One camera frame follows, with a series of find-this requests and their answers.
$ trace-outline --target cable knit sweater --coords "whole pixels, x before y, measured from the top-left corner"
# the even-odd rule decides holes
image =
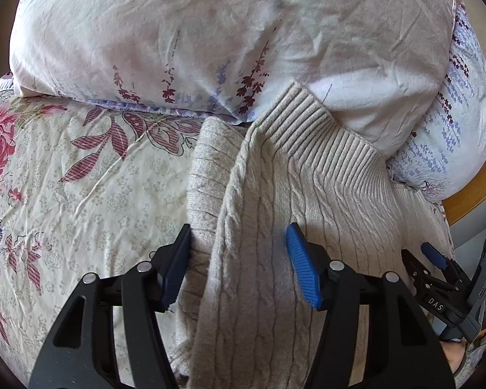
[[[242,136],[202,127],[189,183],[191,268],[179,296],[176,373],[192,388],[301,388],[325,313],[304,300],[285,248],[306,238],[360,273],[394,270],[400,250],[429,241],[452,257],[448,225],[421,192],[392,182],[385,160],[292,82]],[[363,373],[361,309],[351,381]]]

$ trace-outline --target floral bed sheet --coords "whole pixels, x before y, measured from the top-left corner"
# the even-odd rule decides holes
[[[26,384],[83,274],[126,272],[187,221],[201,120],[0,93],[0,355]],[[158,316],[174,346],[172,308]],[[133,384],[115,314],[121,380]]]

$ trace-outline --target blue floral pillow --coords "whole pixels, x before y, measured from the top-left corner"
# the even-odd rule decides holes
[[[432,202],[461,190],[486,161],[486,60],[463,0],[456,3],[443,84],[408,141],[387,159],[395,180]]]

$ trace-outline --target white pillow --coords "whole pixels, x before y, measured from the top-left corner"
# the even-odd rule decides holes
[[[395,180],[420,188],[431,202],[461,190],[486,161],[486,60],[463,0],[448,71],[411,137],[387,160]]]
[[[252,121],[292,79],[390,156],[443,80],[448,0],[21,0],[19,96]]]

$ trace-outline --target skin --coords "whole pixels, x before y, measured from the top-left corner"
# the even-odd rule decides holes
[[[455,373],[463,360],[464,352],[467,349],[467,342],[463,339],[461,342],[440,341],[439,343],[448,360],[450,370],[452,370],[452,373]]]

